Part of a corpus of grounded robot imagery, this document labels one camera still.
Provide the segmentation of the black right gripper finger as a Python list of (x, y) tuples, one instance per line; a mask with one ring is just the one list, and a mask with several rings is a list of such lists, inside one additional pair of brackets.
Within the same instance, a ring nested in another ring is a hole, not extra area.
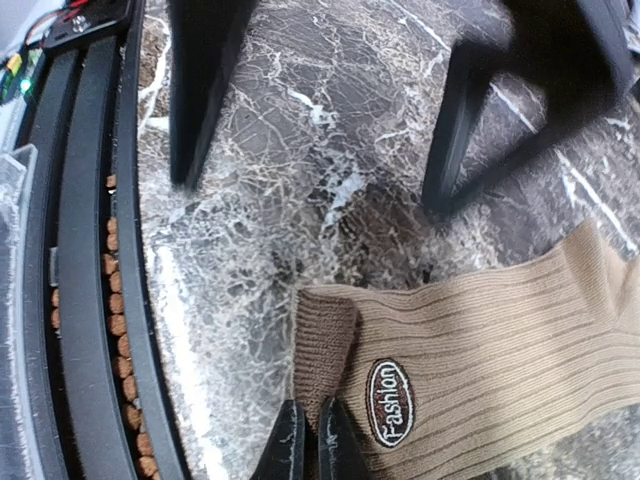
[(302, 406), (295, 400), (285, 400), (250, 479), (303, 479), (306, 435)]
[(169, 164), (175, 187), (198, 187), (255, 7), (252, 0), (168, 3), (172, 47)]
[[(452, 47), (422, 183), (425, 210), (449, 216), (546, 150), (608, 113), (632, 85), (624, 29), (634, 1), (507, 1), (506, 45), (463, 37)], [(469, 142), (498, 77), (533, 93), (540, 115), (532, 133), (457, 182)]]

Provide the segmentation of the brown sock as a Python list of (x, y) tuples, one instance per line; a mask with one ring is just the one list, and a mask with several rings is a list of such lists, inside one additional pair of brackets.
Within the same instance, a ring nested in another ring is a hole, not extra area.
[(411, 291), (297, 292), (293, 391), (346, 405), (376, 479), (466, 479), (639, 400), (639, 263), (586, 221), (541, 257)]

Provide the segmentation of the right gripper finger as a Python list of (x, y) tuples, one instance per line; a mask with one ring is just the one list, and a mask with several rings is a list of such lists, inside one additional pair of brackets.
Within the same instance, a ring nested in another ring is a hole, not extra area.
[(371, 479), (349, 416), (336, 397), (324, 402), (317, 432), (321, 480)]

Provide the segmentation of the white perforated front rail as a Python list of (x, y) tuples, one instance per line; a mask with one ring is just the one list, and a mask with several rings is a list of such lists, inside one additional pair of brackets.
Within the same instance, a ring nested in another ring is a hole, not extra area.
[(29, 401), (23, 318), (27, 210), (37, 149), (1, 154), (1, 477), (39, 479), (40, 454)]

